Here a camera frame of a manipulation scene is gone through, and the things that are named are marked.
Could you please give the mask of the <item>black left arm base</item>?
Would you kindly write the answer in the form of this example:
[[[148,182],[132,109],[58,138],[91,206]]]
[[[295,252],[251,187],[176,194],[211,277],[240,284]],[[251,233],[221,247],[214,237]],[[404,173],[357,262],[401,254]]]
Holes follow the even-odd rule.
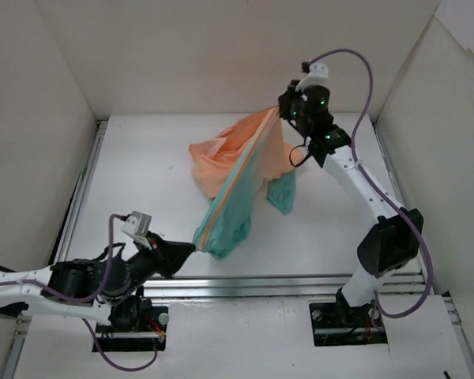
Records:
[[[104,352],[164,351],[167,342],[168,306],[142,301],[141,314],[131,326],[99,325],[95,334]]]

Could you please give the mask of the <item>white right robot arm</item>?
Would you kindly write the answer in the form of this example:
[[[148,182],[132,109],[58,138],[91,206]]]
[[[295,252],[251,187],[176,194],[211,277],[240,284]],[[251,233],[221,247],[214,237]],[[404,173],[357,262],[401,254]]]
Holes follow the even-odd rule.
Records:
[[[330,174],[362,211],[369,231],[356,249],[358,265],[351,279],[337,292],[333,314],[343,325],[362,316],[384,279],[414,260],[419,252],[417,234],[423,216],[389,198],[382,186],[353,156],[352,139],[329,113],[330,91],[319,84],[301,88],[298,80],[279,96],[280,117],[303,138],[307,158]]]

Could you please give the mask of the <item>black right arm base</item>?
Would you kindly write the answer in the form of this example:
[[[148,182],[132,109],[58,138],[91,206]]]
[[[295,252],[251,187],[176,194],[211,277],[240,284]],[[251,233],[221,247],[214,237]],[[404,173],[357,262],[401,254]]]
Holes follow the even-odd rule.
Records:
[[[316,347],[387,344],[382,316],[368,304],[351,311],[344,320],[335,302],[309,304],[310,322]]]

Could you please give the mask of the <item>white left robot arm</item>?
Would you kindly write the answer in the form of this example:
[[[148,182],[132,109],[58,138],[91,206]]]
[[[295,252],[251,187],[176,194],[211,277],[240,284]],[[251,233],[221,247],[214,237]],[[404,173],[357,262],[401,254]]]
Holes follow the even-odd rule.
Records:
[[[196,247],[148,233],[149,246],[123,258],[126,247],[116,242],[93,259],[63,261],[29,272],[0,265],[0,317],[49,314],[95,321],[133,331],[152,303],[143,286],[154,275],[172,279]]]

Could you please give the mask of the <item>orange and teal jacket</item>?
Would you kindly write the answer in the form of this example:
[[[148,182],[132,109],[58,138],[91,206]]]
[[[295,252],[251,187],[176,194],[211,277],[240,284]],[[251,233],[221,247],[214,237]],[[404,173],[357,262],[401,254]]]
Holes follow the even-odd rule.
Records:
[[[212,139],[191,144],[188,151],[193,179],[211,201],[193,236],[201,252],[221,259],[246,239],[261,189],[279,212],[292,211],[295,169],[305,155],[284,140],[277,107],[246,116]]]

